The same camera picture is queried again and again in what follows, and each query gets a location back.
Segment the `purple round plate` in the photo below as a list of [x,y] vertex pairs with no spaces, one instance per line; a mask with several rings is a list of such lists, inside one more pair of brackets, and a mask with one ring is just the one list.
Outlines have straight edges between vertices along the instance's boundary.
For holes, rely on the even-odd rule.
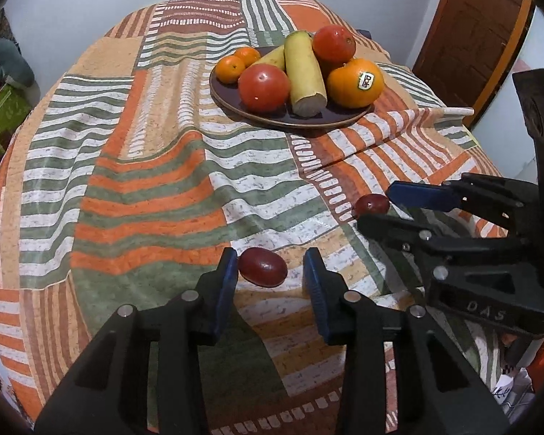
[[[325,88],[327,78],[323,76]],[[248,111],[240,102],[238,82],[233,84],[220,83],[215,77],[213,69],[209,78],[209,86],[212,98],[221,107],[243,118],[253,120],[256,123],[278,126],[285,129],[329,129],[349,125],[368,114],[376,101],[366,108],[349,109],[332,101],[327,94],[327,105],[318,115],[311,118],[301,118],[293,112],[289,95],[285,105],[279,111],[256,114]]]

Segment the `grey plush shark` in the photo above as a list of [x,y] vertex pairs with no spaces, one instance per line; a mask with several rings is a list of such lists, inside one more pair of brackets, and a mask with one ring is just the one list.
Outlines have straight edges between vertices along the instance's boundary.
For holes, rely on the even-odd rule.
[[34,81],[34,73],[17,46],[11,40],[0,38],[0,86],[10,84],[26,90]]

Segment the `small tangerine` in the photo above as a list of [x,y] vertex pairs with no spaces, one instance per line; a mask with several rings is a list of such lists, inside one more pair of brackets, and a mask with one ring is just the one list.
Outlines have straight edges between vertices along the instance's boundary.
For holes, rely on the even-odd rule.
[[243,61],[243,65],[247,68],[261,59],[260,52],[257,49],[249,46],[238,48],[234,52],[234,55],[240,58]]
[[236,83],[246,69],[246,64],[240,57],[230,55],[222,58],[215,66],[215,77],[220,83]]

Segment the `dark red jujube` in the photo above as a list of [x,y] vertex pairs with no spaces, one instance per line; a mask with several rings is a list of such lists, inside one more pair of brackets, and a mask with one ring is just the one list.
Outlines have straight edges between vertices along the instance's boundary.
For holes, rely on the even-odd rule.
[[239,259],[239,271],[247,281],[262,288],[280,286],[288,276],[287,263],[265,248],[248,248]]
[[386,214],[390,208],[390,201],[384,194],[365,194],[355,203],[355,217],[366,214]]

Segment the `white wardrobe sliding door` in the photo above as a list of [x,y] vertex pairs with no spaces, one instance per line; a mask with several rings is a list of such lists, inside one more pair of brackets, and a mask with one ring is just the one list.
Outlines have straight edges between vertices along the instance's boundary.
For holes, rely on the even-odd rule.
[[537,160],[512,75],[544,68],[544,13],[536,9],[510,74],[473,128],[482,149],[507,177],[537,183]]

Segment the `yellow corn cob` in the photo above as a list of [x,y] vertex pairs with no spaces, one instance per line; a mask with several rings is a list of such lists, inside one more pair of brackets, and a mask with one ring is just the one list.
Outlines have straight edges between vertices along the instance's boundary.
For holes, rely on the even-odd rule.
[[261,56],[256,62],[253,63],[253,66],[256,65],[270,65],[278,68],[281,71],[285,70],[285,48],[283,45],[271,48],[270,51],[266,52]]
[[287,36],[284,52],[292,110],[301,118],[314,117],[326,107],[327,93],[309,33],[298,30]]

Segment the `brown wooden door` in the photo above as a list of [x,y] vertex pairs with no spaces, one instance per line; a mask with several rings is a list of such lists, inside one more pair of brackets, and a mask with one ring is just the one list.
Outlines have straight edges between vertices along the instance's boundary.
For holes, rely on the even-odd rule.
[[535,9],[533,0],[439,0],[414,72],[446,105],[475,110],[467,128],[505,82]]

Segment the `large orange with sticker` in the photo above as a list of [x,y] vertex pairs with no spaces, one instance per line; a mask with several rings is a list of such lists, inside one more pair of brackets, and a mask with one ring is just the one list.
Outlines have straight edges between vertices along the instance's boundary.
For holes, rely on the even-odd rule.
[[379,67],[366,59],[355,58],[333,70],[326,80],[329,98],[349,108],[366,108],[380,97],[385,87]]

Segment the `red tomato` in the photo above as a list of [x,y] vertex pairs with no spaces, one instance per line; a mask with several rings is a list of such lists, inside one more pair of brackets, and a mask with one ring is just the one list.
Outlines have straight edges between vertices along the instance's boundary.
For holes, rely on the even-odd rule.
[[356,40],[344,26],[324,26],[314,34],[312,48],[316,57],[324,62],[344,64],[356,53]]
[[240,102],[256,114],[279,111],[286,103],[291,82],[279,68],[270,64],[252,64],[238,79]]

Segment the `small tangerine front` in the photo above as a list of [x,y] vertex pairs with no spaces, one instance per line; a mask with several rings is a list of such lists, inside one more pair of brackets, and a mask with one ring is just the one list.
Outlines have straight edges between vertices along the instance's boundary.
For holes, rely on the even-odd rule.
[[249,46],[238,48],[234,52],[234,55],[240,58],[243,61],[243,65],[247,68],[261,59],[260,52],[257,49]]

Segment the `striped patchwork orange bedspread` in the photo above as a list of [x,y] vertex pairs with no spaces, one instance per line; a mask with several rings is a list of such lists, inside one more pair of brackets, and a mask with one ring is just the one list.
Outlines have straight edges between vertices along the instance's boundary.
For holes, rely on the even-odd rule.
[[200,356],[215,434],[330,434],[345,352],[324,344],[302,257],[382,305],[412,303],[412,259],[369,244],[358,198],[394,181],[440,184],[495,167],[447,107],[375,41],[374,110],[328,133],[248,123],[213,100],[216,62],[339,22],[318,0],[169,0],[127,15],[55,83],[0,166],[0,380],[32,424],[123,303],[192,288],[228,246],[277,252],[277,288],[239,281],[221,341]]

